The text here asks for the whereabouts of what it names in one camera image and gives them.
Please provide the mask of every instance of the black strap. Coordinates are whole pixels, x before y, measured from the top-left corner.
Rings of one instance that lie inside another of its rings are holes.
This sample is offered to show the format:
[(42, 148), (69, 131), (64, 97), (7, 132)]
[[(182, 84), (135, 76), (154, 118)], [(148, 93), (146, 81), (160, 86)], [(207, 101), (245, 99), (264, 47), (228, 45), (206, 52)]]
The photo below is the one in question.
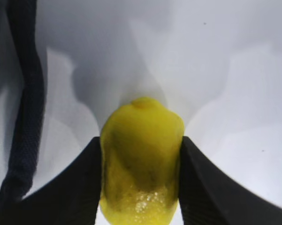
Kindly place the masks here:
[(233, 181), (188, 137), (181, 147), (179, 201), (185, 225), (282, 225), (282, 209)]
[(0, 211), (0, 225), (93, 225), (101, 190), (100, 141), (39, 191)]
[(0, 209), (22, 199), (37, 168), (45, 104), (44, 79), (35, 46), (36, 0), (9, 0), (8, 21), (24, 79)]

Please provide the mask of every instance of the white background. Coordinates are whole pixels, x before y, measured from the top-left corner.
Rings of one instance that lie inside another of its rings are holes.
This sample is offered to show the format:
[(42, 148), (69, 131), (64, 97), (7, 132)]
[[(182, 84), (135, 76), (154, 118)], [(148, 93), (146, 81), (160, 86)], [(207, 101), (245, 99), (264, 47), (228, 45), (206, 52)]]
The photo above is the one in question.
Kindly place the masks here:
[[(282, 0), (39, 0), (37, 20), (47, 103), (31, 192), (120, 104), (148, 95), (222, 170), (282, 207)], [(4, 23), (0, 184), (22, 88)]]

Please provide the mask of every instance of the yellow object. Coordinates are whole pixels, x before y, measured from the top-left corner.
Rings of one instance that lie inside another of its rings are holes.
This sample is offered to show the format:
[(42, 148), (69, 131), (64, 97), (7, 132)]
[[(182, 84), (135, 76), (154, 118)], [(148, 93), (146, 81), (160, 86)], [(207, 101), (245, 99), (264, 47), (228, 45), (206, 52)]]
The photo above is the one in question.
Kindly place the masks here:
[(182, 119), (142, 97), (116, 110), (100, 135), (100, 206), (113, 225), (168, 225), (177, 208)]

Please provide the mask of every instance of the black cable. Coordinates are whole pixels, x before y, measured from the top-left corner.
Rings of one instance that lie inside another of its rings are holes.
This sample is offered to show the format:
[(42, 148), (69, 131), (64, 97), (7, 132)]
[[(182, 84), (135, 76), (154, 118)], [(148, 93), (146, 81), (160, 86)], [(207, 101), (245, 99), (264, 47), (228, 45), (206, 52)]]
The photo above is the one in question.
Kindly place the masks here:
[(36, 0), (9, 0), (8, 22), (24, 89), (15, 123), (8, 171), (0, 188), (0, 209), (20, 201), (32, 186), (45, 105), (44, 78), (35, 45)]

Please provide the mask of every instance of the textured fabric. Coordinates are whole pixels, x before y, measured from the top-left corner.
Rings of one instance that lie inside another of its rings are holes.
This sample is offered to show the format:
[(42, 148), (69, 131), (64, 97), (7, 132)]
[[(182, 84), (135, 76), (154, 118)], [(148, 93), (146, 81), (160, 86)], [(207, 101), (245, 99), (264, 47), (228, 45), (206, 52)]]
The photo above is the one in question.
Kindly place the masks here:
[(181, 147), (179, 203), (185, 225), (228, 225), (201, 182), (190, 155), (195, 146), (184, 137)]
[(93, 225), (101, 190), (101, 150), (95, 137), (56, 178), (0, 210), (0, 225)]
[(188, 137), (181, 148), (179, 201), (185, 225), (282, 225), (282, 209), (233, 181)]
[(37, 168), (45, 103), (44, 79), (35, 46), (36, 0), (9, 0), (8, 21), (24, 79), (0, 209), (18, 202), (32, 186)]

